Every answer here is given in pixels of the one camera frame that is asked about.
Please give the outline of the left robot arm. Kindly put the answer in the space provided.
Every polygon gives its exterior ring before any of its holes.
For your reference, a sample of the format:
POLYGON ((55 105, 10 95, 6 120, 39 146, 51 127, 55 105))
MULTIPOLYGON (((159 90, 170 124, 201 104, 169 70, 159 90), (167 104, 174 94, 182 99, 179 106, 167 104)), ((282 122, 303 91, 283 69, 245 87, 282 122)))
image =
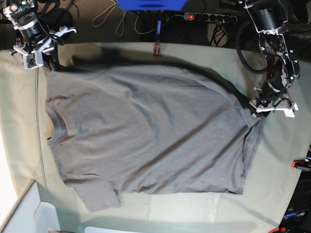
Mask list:
POLYGON ((241 0, 239 2, 249 15, 236 33, 235 43, 243 66, 253 74, 266 74, 261 85, 254 86, 254 95, 249 104, 254 117, 266 117, 270 112, 282 111, 286 117, 294 118, 298 105, 288 93, 293 81, 300 77, 300 66, 296 55, 287 46, 288 17, 278 0, 241 0), (242 54, 240 37, 252 26, 258 38, 259 49, 265 56, 267 66, 254 69, 242 54))

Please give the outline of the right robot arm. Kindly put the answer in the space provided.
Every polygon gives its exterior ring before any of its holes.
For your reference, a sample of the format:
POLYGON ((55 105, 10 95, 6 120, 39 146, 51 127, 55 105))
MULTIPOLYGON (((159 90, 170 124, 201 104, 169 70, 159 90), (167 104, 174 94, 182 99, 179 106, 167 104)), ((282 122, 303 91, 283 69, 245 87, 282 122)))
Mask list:
POLYGON ((11 54, 22 55, 25 69, 59 69, 58 47, 65 44, 65 35, 77 32, 59 0, 5 0, 1 14, 17 31, 11 54))

